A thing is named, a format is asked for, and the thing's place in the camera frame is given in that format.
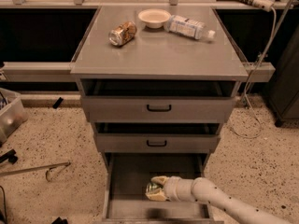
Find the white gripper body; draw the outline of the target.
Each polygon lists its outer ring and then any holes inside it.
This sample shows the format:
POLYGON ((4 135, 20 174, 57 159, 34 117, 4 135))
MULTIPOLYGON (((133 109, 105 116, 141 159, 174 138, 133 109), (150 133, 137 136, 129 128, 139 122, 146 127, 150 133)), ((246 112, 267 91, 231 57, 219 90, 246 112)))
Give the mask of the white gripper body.
POLYGON ((171 202, 194 202, 192 195, 192 179, 171 176, 164 184, 164 194, 171 202))

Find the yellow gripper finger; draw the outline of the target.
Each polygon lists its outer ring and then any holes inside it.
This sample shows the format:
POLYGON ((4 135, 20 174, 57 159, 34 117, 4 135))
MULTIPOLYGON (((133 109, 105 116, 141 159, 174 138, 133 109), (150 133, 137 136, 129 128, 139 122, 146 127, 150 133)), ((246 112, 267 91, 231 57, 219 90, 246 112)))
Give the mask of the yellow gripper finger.
POLYGON ((155 202, 168 201, 168 197, 161 190, 158 190, 157 192, 147 192, 146 196, 148 197, 149 200, 155 202))
POLYGON ((169 179, 168 176, 161 175, 161 176, 155 176, 155 177, 153 177, 150 181, 151 181, 152 183, 155 183, 155 184, 164 186, 165 183, 168 181, 168 179, 169 179))

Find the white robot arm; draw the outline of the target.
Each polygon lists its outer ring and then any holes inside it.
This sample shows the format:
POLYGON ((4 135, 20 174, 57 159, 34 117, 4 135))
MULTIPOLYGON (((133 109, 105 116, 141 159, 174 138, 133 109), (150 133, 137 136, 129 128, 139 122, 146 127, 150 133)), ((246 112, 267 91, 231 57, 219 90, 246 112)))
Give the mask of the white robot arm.
POLYGON ((147 185, 146 196, 158 202, 210 204, 240 224, 291 224, 226 194, 204 177, 185 179, 179 176, 155 176, 147 185))

